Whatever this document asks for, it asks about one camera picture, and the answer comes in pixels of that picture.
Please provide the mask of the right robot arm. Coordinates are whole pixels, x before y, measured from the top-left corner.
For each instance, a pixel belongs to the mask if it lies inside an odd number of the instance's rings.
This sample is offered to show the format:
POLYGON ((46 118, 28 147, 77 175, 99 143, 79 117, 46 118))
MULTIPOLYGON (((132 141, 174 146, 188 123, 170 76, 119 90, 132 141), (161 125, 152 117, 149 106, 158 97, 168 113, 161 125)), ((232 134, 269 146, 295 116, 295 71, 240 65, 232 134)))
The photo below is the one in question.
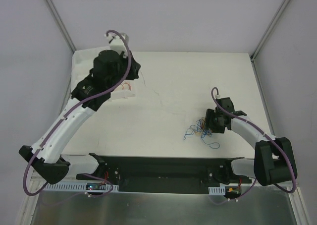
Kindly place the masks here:
POLYGON ((214 102, 215 109, 206 111, 204 129, 221 134, 233 131, 255 151, 253 159, 230 159, 223 178, 233 183, 243 175, 255 178, 262 186, 277 186, 287 181, 296 185, 298 173, 290 140, 265 133, 243 111, 236 111, 229 97, 214 102))

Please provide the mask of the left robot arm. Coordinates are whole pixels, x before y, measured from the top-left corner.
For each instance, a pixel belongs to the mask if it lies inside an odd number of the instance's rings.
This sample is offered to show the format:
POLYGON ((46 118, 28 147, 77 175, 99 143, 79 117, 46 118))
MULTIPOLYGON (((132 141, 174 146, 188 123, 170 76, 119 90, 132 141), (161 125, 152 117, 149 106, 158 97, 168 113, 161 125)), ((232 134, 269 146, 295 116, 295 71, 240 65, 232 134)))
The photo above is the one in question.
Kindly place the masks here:
POLYGON ((32 146, 19 149, 28 163, 23 181, 30 168, 49 184, 60 182, 70 173, 87 173, 94 180, 101 179, 105 168, 95 154, 67 156, 62 152, 82 124, 111 98, 123 81, 138 79, 140 68, 130 50, 99 52, 88 75, 72 90, 64 110, 49 130, 32 146))

